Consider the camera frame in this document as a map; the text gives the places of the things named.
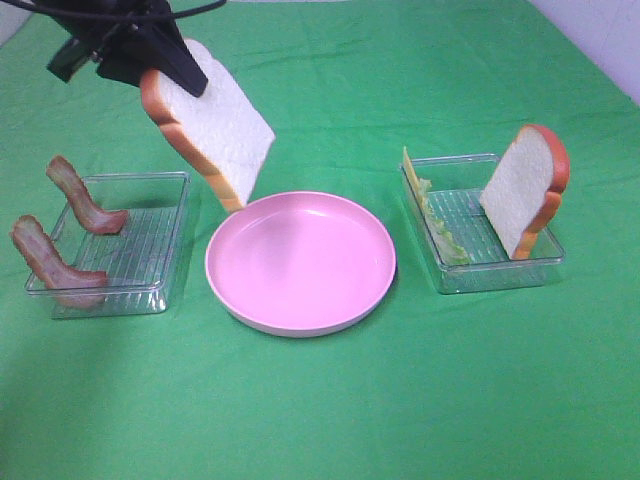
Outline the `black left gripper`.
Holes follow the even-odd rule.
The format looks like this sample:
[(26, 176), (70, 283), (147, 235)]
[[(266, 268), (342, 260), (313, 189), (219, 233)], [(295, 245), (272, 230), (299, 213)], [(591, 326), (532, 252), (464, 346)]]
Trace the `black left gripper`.
[[(171, 18), (146, 20), (146, 15), (171, 14), (166, 1), (37, 1), (38, 7), (88, 13), (89, 19), (56, 16), (54, 20), (96, 52), (97, 73), (103, 78), (140, 84), (145, 72), (154, 69), (168, 76), (193, 97), (208, 84)], [(96, 20), (96, 15), (131, 17), (131, 22)]]

